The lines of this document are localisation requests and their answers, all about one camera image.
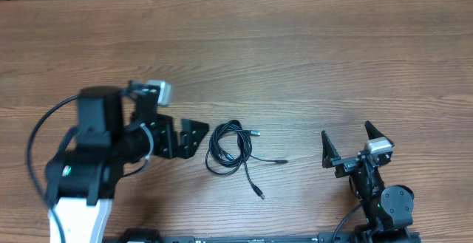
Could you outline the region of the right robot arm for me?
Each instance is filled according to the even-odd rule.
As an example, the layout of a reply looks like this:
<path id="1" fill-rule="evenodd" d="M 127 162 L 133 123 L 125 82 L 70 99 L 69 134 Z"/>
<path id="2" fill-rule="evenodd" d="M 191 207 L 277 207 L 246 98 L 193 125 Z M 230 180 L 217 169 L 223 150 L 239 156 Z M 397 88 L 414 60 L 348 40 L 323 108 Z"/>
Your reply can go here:
<path id="1" fill-rule="evenodd" d="M 328 242 L 419 242 L 418 233 L 410 233 L 415 195 L 405 185 L 387 187 L 380 167 L 387 165 L 395 144 L 370 122 L 364 127 L 368 141 L 352 157 L 341 157 L 328 133 L 321 132 L 322 167 L 334 168 L 337 178 L 347 177 L 350 190 L 359 200 L 327 234 Z"/>

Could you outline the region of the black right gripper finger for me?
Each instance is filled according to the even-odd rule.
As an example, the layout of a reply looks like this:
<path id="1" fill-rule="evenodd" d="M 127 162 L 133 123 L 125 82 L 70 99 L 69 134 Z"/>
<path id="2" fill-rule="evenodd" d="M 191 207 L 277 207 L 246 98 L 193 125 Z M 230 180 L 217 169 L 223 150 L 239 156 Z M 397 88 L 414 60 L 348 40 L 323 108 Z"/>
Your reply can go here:
<path id="1" fill-rule="evenodd" d="M 385 137 L 369 120 L 364 123 L 364 127 L 370 140 Z"/>
<path id="2" fill-rule="evenodd" d="M 331 168 L 334 167 L 334 162 L 340 160 L 341 157 L 338 154 L 336 148 L 332 144 L 327 132 L 323 130 L 321 132 L 321 140 L 322 140 L 322 166 L 324 168 Z"/>

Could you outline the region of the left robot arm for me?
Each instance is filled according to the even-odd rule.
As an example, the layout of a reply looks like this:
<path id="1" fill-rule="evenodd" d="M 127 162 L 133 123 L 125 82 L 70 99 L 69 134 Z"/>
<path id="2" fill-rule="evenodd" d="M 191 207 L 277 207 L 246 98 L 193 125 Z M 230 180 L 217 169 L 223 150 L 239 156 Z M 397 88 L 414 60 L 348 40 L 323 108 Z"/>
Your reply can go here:
<path id="1" fill-rule="evenodd" d="M 183 119 L 176 132 L 172 117 L 157 111 L 170 91 L 165 81 L 80 91 L 78 123 L 46 167 L 51 242 L 102 241 L 125 164 L 195 155 L 209 125 Z"/>

